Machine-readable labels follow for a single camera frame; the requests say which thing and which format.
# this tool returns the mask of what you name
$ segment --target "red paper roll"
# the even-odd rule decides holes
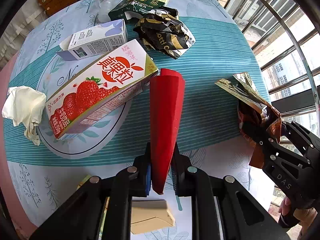
[[[151,181],[160,195],[177,139],[184,88],[182,75],[166,68],[150,80]]]

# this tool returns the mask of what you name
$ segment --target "tablecloth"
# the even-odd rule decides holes
[[[99,24],[96,0],[81,0],[61,10],[35,28],[26,38],[9,86],[26,85],[48,97],[75,73],[99,56],[64,61],[55,52],[70,34]],[[272,181],[259,169],[248,166],[252,148],[239,133],[237,101],[214,84],[220,78],[248,71],[260,95],[269,100],[257,61],[241,31],[216,0],[170,0],[180,20],[193,33],[196,43],[179,59],[148,51],[159,68],[179,71],[186,80],[177,143],[191,163],[209,175],[233,175],[268,209]],[[137,38],[127,25],[129,40]],[[75,190],[88,174],[114,176],[144,153],[149,141],[149,93],[145,91],[105,116],[79,137],[57,141],[48,117],[37,130],[36,147],[24,135],[22,125],[4,120],[4,143],[13,185],[30,221],[39,226]],[[191,238],[190,198],[176,198],[167,177],[164,195],[177,221],[171,239]],[[165,237],[158,230],[156,239]],[[155,239],[150,234],[132,239]]]

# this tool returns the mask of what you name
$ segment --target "brown foil wrapper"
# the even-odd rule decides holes
[[[151,10],[143,14],[133,29],[147,49],[159,50],[162,53],[179,58],[195,42],[190,30],[178,20],[176,9]]]
[[[234,74],[233,76],[237,81],[237,85],[227,79],[220,79],[215,84],[239,99],[238,120],[240,132],[249,141],[250,145],[254,147],[249,165],[262,169],[264,164],[262,147],[243,132],[242,124],[243,122],[251,122],[266,129],[270,137],[279,143],[281,136],[281,114],[259,95],[247,72]]]

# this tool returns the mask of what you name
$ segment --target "screw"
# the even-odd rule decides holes
[[[91,183],[98,183],[99,182],[99,177],[98,176],[92,176],[89,181]]]
[[[235,182],[235,178],[232,177],[232,176],[226,176],[226,182],[234,183]]]
[[[194,167],[194,166],[188,167],[188,171],[189,171],[190,173],[196,173],[197,170],[198,170],[198,169],[197,169],[196,167]]]
[[[127,168],[127,171],[130,172],[130,173],[135,173],[137,170],[138,169],[135,166],[130,166],[129,168]]]

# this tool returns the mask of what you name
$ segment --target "white tissue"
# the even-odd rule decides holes
[[[39,146],[36,126],[41,123],[46,95],[26,86],[9,88],[8,95],[2,108],[2,117],[12,119],[13,126],[22,122],[26,127],[25,137]]]

